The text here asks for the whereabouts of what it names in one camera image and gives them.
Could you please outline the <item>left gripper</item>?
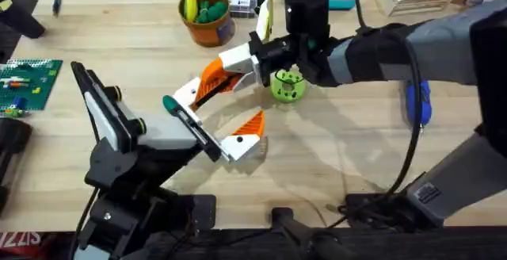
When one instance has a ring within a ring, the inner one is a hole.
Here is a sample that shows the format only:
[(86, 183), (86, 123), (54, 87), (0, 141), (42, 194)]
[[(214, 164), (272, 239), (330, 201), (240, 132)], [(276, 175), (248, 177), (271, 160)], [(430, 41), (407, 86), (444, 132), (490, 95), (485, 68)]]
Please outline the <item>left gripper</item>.
[[(175, 91), (180, 105), (196, 111), (200, 78), (195, 77)], [(195, 123), (178, 117), (127, 117), (128, 109), (111, 110), (89, 106), (90, 119), (99, 140), (90, 153), (85, 183), (120, 197), (159, 190), (202, 151), (213, 161), (221, 152)], [(245, 124), (219, 142), (223, 157), (236, 162), (253, 150), (265, 130), (265, 113), (257, 112)]]

